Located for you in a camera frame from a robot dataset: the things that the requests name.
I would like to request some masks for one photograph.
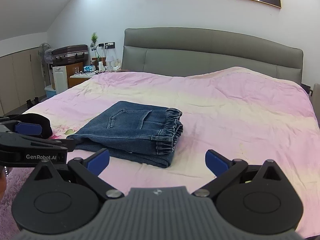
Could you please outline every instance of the denim jeans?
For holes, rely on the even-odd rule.
[[[107,148],[110,156],[167,168],[183,131],[181,115],[175,108],[119,101],[67,138],[76,140],[76,149]]]

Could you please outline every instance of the back pocket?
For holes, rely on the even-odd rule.
[[[151,112],[121,109],[109,118],[108,128],[141,129],[143,120]]]

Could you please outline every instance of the suitcase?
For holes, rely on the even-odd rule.
[[[87,45],[67,46],[52,51],[53,66],[65,66],[88,60]]]

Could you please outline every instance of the pink rug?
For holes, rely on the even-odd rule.
[[[7,190],[0,201],[0,239],[10,240],[18,232],[11,214],[11,204],[33,168],[13,168],[7,177]]]

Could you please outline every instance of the gray gripper base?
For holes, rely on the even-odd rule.
[[[132,188],[127,197],[106,201],[95,219],[76,231],[45,236],[23,230],[14,238],[54,239],[302,240],[294,230],[273,236],[241,231],[219,215],[209,198],[190,195],[185,187]]]

